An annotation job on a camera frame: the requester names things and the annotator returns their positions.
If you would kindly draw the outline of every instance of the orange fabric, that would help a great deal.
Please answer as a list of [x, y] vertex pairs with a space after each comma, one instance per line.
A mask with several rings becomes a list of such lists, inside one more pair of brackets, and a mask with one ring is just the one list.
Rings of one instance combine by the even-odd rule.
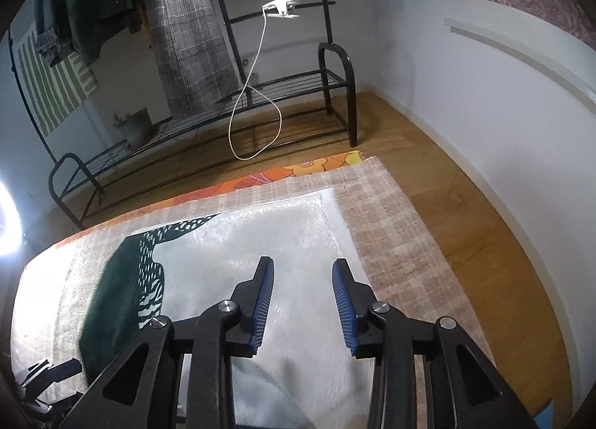
[[241, 177], [240, 179], [229, 180], [228, 182], [213, 185], [205, 189], [183, 193], [182, 195], [179, 195], [177, 197], [157, 202], [156, 204], [147, 205], [146, 207], [141, 207], [140, 209], [133, 210], [132, 212], [127, 212], [126, 214], [119, 215], [118, 217], [114, 217], [113, 219], [110, 219], [101, 224], [94, 225], [93, 227], [90, 227], [82, 232], [78, 232], [62, 240], [61, 242], [58, 242], [58, 244], [55, 244], [54, 247], [59, 247], [64, 244], [68, 244], [69, 242], [72, 242], [73, 240], [78, 239], [84, 236], [85, 234], [88, 234], [89, 232], [94, 232], [99, 229], [111, 227], [113, 225], [120, 224], [121, 222], [140, 217], [141, 215], [145, 215], [160, 209], [172, 207], [174, 205], [185, 204], [186, 202], [205, 199], [207, 197], [214, 197], [215, 195], [230, 193], [235, 190], [246, 189], [248, 187], [257, 187], [266, 183], [272, 183], [277, 182], [278, 180], [287, 179], [288, 177], [301, 177], [304, 175], [328, 172], [341, 167], [357, 165], [362, 163], [363, 161], [364, 158], [362, 157], [362, 154], [359, 151], [355, 150], [353, 152], [332, 155], [328, 156], [327, 158], [321, 158], [319, 160], [305, 162], [298, 165], [291, 165], [289, 167], [272, 168], [271, 170], [257, 173], [255, 175], [248, 175], [246, 177]]

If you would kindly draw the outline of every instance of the plaid coat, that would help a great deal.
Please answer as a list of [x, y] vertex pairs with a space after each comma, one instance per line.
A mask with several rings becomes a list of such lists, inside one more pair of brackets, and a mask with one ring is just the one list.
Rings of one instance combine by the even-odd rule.
[[145, 7], [172, 117], [213, 110], [238, 78], [211, 0], [145, 0]]

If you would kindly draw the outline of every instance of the wall molding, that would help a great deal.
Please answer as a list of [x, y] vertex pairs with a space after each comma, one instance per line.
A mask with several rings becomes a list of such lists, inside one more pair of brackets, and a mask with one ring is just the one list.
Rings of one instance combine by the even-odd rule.
[[450, 27], [451, 32], [454, 34], [486, 44], [533, 67], [567, 89], [592, 114], [596, 115], [596, 90], [594, 87], [555, 59], [499, 32], [472, 25], [462, 20], [446, 17], [445, 25]]
[[412, 123], [418, 126], [440, 149], [451, 158], [458, 167], [472, 180], [478, 189], [484, 194], [487, 200], [497, 210], [497, 213], [505, 221], [521, 248], [526, 253], [530, 263], [534, 267], [534, 271], [544, 287], [544, 291], [550, 300], [552, 309], [557, 318], [559, 329], [561, 330], [565, 350], [567, 351], [567, 359], [569, 363], [569, 371], [571, 376], [571, 400], [573, 403], [573, 412], [577, 411], [582, 400], [580, 399], [580, 378], [579, 378], [579, 358], [577, 356], [577, 346], [573, 331], [571, 330], [571, 323], [567, 316], [567, 311], [562, 302], [561, 296], [557, 290], [554, 279], [546, 268], [546, 264], [540, 257], [536, 246], [532, 243], [529, 236], [526, 234], [521, 224], [515, 218], [513, 213], [506, 206], [502, 198], [490, 186], [488, 181], [482, 173], [472, 164], [472, 162], [458, 150], [451, 142], [446, 140], [443, 135], [430, 126], [421, 116], [418, 115], [411, 108], [403, 105], [401, 101], [385, 93], [382, 89], [373, 86], [370, 89], [374, 94], [379, 96], [384, 101], [388, 102], [392, 107], [397, 109], [401, 114], [406, 116]]

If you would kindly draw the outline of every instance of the white cable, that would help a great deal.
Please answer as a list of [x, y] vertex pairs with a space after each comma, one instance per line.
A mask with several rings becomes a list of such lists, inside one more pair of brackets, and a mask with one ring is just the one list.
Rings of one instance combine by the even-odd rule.
[[[264, 9], [263, 9], [263, 20], [264, 20], [264, 23], [263, 23], [263, 34], [261, 34], [261, 40], [260, 40], [260, 43], [259, 43], [259, 49], [257, 50], [257, 55], [254, 58], [253, 65], [250, 68], [250, 71], [248, 73], [248, 77], [246, 78], [246, 83], [244, 84], [244, 87], [242, 88], [242, 91], [240, 92], [240, 95], [238, 96], [238, 99], [236, 99], [236, 104], [232, 108], [232, 115], [229, 118], [229, 124], [228, 124], [228, 142], [229, 142], [229, 147], [232, 150], [232, 153], [234, 154], [234, 156], [238, 160], [243, 160], [243, 161], [244, 160], [252, 160], [258, 154], [260, 154], [263, 151], [265, 151], [273, 143], [275, 143], [275, 141], [277, 140], [277, 138], [279, 138], [279, 134], [281, 133], [282, 116], [281, 116], [281, 110], [279, 109], [278, 105], [275, 104], [271, 99], [269, 99], [265, 94], [261, 93], [260, 91], [258, 91], [254, 87], [248, 85], [248, 82], [250, 81], [250, 76], [253, 73], [254, 65], [257, 63], [257, 59], [259, 58], [261, 47], [263, 47], [264, 31], [267, 28], [267, 14], [265, 13]], [[267, 143], [266, 146], [262, 147], [253, 156], [249, 156], [248, 158], [242, 158], [241, 156], [236, 155], [236, 152], [234, 151], [234, 147], [232, 146], [232, 120], [234, 119], [234, 113], [236, 112], [236, 108], [238, 107], [238, 103], [240, 102], [240, 99], [242, 98], [242, 95], [244, 94], [246, 88], [252, 89], [254, 92], [256, 92], [257, 94], [263, 96], [263, 98], [265, 98], [267, 101], [269, 101], [271, 104], [273, 104], [275, 106], [275, 109], [277, 109], [277, 112], [279, 113], [279, 130], [277, 131], [277, 134], [275, 135], [275, 138], [270, 143]]]

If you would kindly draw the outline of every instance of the beige rug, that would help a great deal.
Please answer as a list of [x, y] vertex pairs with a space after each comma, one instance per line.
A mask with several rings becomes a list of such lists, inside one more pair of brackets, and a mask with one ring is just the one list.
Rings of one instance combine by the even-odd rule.
[[[13, 331], [19, 332], [22, 324], [34, 327], [35, 333], [13, 339], [13, 359], [37, 360], [51, 354], [58, 362], [77, 356], [84, 315], [105, 263], [134, 231], [326, 188], [334, 189], [377, 297], [411, 318], [434, 322], [440, 316], [452, 316], [492, 359], [475, 312], [439, 246], [377, 158], [160, 209], [50, 248], [23, 273]], [[67, 387], [84, 389], [82, 376], [63, 389]], [[425, 427], [422, 387], [418, 387], [418, 427]]]

